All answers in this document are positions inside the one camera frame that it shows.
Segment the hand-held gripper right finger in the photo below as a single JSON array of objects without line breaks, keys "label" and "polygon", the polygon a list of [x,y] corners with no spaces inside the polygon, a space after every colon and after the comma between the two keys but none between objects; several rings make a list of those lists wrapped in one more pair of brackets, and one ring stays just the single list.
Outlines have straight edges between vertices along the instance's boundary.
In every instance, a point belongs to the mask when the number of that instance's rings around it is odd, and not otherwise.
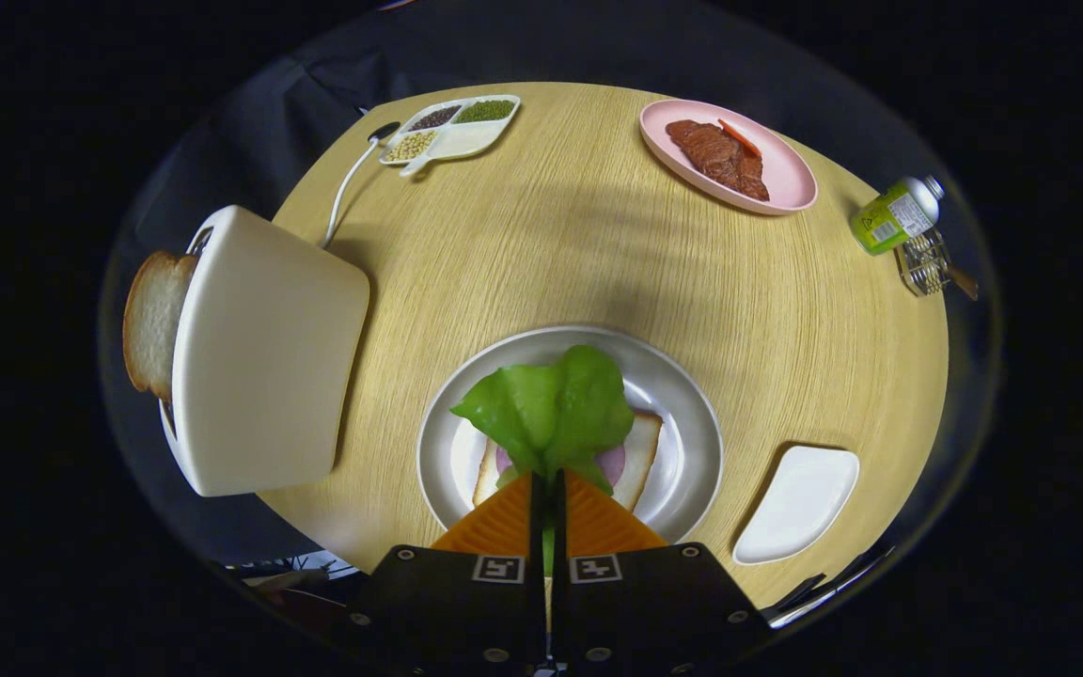
[{"label": "hand-held gripper right finger", "polygon": [[553,658],[567,676],[727,676],[774,641],[703,543],[667,544],[579,473],[554,483]]}]

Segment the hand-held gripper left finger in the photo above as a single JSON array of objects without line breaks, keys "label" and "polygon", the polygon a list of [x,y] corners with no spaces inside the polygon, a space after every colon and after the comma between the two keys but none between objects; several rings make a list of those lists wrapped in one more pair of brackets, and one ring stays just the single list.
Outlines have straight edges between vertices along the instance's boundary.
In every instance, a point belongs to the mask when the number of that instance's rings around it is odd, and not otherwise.
[{"label": "hand-held gripper left finger", "polygon": [[547,658],[545,480],[521,476],[431,547],[392,547],[344,619],[383,676],[532,676]]}]

